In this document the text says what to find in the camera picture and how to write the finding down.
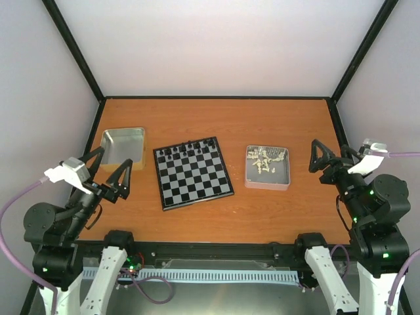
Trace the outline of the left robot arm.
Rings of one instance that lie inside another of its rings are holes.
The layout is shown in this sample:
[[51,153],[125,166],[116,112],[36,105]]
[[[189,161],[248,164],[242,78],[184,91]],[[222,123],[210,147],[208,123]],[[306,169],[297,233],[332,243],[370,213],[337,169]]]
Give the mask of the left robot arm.
[[123,264],[136,258],[133,235],[112,230],[104,238],[100,269],[85,302],[80,301],[83,249],[76,241],[101,201],[115,203],[130,194],[133,161],[126,159],[104,184],[94,181],[105,149],[101,146],[82,157],[70,157],[44,172],[52,183],[74,187],[65,206],[36,203],[24,216],[24,240],[35,250],[32,266],[47,314],[105,314],[114,283]]

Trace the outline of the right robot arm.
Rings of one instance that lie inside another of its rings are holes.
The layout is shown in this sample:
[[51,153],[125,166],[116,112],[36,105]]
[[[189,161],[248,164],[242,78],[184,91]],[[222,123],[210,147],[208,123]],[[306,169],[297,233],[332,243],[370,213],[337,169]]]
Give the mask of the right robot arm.
[[359,150],[342,146],[340,156],[317,139],[311,143],[308,170],[322,171],[320,182],[336,187],[336,202],[352,219],[348,234],[360,275],[359,314],[397,314],[408,269],[410,249],[397,227],[411,209],[408,186],[390,174],[365,181],[392,155],[386,144],[370,139]]

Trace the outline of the pink tin with white pieces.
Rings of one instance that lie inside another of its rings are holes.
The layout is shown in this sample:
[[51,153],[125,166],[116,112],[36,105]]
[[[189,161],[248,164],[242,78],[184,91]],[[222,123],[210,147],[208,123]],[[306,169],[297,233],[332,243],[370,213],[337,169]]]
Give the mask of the pink tin with white pieces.
[[245,186],[286,191],[291,184],[289,150],[277,146],[251,145],[245,155]]

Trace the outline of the black chess piece set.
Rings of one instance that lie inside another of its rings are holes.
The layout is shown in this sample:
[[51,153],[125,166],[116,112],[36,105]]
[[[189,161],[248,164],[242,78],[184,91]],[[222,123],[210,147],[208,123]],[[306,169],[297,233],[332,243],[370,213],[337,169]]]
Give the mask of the black chess piece set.
[[186,160],[187,163],[205,161],[219,157],[219,145],[215,136],[189,140],[180,144],[154,149],[154,156],[160,163],[178,159]]

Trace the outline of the empty silver metal tin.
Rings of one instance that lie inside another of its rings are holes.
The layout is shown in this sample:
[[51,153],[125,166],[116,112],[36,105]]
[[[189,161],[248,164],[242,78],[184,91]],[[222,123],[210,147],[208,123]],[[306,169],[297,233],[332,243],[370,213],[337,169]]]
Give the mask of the empty silver metal tin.
[[100,167],[111,173],[126,159],[133,161],[133,170],[143,170],[146,158],[146,134],[142,127],[106,129],[100,146],[104,149]]

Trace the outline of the black and silver chessboard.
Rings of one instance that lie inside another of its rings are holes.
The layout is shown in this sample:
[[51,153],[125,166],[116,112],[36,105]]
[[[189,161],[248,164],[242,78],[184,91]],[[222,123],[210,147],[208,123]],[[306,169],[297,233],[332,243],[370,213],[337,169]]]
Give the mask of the black and silver chessboard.
[[220,146],[219,157],[205,161],[160,163],[154,151],[153,157],[163,211],[234,195]]

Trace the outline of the black frame post right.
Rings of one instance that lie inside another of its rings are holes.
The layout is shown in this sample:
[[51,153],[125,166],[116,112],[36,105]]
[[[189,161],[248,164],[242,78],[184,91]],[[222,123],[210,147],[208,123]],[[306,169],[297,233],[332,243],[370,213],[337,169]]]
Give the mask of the black frame post right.
[[338,85],[336,86],[332,96],[330,97],[330,102],[336,105],[339,99],[342,97],[346,88],[350,84],[352,78],[354,77],[357,69],[360,67],[364,58],[368,54],[373,43],[377,39],[378,35],[381,33],[383,26],[387,22],[389,16],[397,6],[399,0],[386,0],[383,1],[378,13],[376,14],[373,22],[371,23],[368,31],[366,32],[362,42],[360,43],[358,49],[354,53],[350,64],[345,70],[342,78],[340,79]]

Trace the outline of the black frame post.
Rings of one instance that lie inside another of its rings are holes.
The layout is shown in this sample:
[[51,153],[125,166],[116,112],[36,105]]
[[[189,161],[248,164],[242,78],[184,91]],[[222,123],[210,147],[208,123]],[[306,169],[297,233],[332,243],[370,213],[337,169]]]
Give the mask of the black frame post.
[[47,10],[51,20],[55,24],[59,34],[61,35],[62,39],[64,40],[68,50],[70,51],[73,59],[75,60],[77,66],[79,67],[85,81],[87,82],[88,86],[90,87],[91,91],[94,94],[94,97],[99,101],[102,102],[105,97],[87,63],[75,37],[73,36],[68,24],[66,23],[56,1],[54,0],[42,0],[43,6]]
[[383,26],[387,22],[389,16],[397,6],[399,0],[386,0],[383,1],[378,13],[376,14],[373,22],[371,23],[368,31],[366,32],[362,42],[360,43],[358,49],[354,53],[350,64],[345,70],[342,78],[340,79],[338,85],[336,86],[332,96],[330,97],[330,102],[336,105],[339,99],[342,97],[346,88],[350,84],[352,78],[354,77],[357,69],[360,67],[364,58],[368,54],[373,43],[377,39],[378,35],[381,33]]

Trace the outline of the black frame post left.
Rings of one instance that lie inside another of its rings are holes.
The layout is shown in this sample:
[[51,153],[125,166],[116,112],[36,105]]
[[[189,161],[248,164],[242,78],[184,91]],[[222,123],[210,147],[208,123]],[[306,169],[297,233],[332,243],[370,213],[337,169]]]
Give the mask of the black frame post left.
[[75,37],[73,36],[68,24],[66,23],[56,1],[54,0],[42,0],[43,6],[47,10],[51,20],[55,24],[59,34],[61,35],[62,39],[64,40],[68,50],[70,51],[73,59],[75,60],[77,66],[79,67],[85,81],[87,82],[88,86],[90,87],[91,91],[94,94],[94,97],[99,101],[102,102],[105,97],[87,63]]

